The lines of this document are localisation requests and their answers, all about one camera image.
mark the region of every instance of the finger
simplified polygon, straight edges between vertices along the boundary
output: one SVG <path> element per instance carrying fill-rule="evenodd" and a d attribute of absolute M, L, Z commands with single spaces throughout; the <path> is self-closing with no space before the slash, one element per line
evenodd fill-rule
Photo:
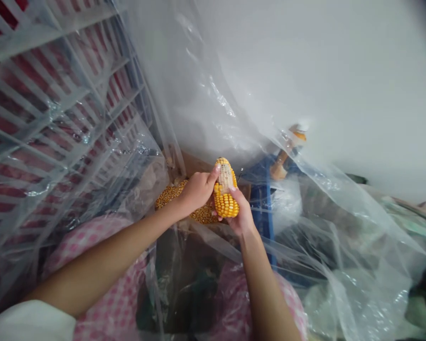
<path fill-rule="evenodd" d="M 219 172 L 221 171 L 221 165 L 217 164 L 213 170 L 211 171 L 210 175 L 207 178 L 207 185 L 214 185 L 216 180 L 219 177 Z"/>
<path fill-rule="evenodd" d="M 231 188 L 231 196 L 232 198 L 235 199 L 235 201 L 237 202 L 238 206 L 244 205 L 246 203 L 248 203 L 248 201 L 246 200 L 245 196 L 243 195 L 243 193 L 236 187 L 232 187 Z"/>

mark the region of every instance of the yellow corn kernel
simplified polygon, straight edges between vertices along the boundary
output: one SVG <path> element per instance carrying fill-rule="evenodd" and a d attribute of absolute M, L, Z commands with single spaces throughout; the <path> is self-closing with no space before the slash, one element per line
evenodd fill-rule
<path fill-rule="evenodd" d="M 214 185 L 214 206 L 219 216 L 234 218 L 240 211 L 238 203 L 231 196 L 231 187 L 237 187 L 237 179 L 231 164 L 225 158 L 216 160 L 215 165 L 221 165 L 218 182 Z"/>

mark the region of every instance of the blue plastic crate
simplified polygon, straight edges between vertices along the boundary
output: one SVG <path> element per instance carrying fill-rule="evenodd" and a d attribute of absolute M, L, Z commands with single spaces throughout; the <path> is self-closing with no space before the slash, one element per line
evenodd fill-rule
<path fill-rule="evenodd" d="M 276 158 L 275 155 L 266 156 L 254 166 L 246 169 L 242 174 L 243 179 L 252 184 L 249 202 L 254 224 L 261 236 L 272 241 L 275 240 L 275 233 L 273 230 L 273 215 L 271 213 L 270 167 L 274 164 Z M 290 174 L 304 174 L 294 162 L 289 166 L 288 172 Z M 272 266 L 276 266 L 276 257 L 269 254 L 268 259 Z"/>

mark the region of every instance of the corn kernel pile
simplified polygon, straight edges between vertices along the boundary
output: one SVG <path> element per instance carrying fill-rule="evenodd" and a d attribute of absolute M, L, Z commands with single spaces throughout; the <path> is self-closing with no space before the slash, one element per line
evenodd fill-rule
<path fill-rule="evenodd" d="M 167 186 L 166 189 L 161 193 L 155 203 L 156 209 L 160 209 L 164 205 L 166 205 L 173 198 L 178 197 L 181 194 L 181 191 L 187 184 L 188 180 L 181 182 L 178 186 Z M 189 216 L 193 218 L 195 221 L 201 224 L 211 224 L 217 223 L 218 218 L 212 215 L 213 208 L 209 205 L 203 205 L 201 208 L 197 209 Z"/>

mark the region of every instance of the red and white checkered fabric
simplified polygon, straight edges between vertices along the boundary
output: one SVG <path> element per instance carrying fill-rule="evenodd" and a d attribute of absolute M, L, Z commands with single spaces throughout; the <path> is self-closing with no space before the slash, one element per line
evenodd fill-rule
<path fill-rule="evenodd" d="M 48 258 L 44 265 L 45 276 L 132 223 L 118 215 L 98 217 L 84 223 L 67 234 Z M 115 341 L 137 329 L 137 293 L 145 281 L 146 265 L 144 252 L 110 290 L 77 320 L 74 341 Z"/>
<path fill-rule="evenodd" d="M 308 316 L 295 289 L 275 273 L 284 299 L 289 306 L 302 340 L 307 340 Z M 241 264 L 226 263 L 222 269 L 216 294 L 217 322 L 211 331 L 212 341 L 253 340 L 251 305 L 248 285 Z"/>

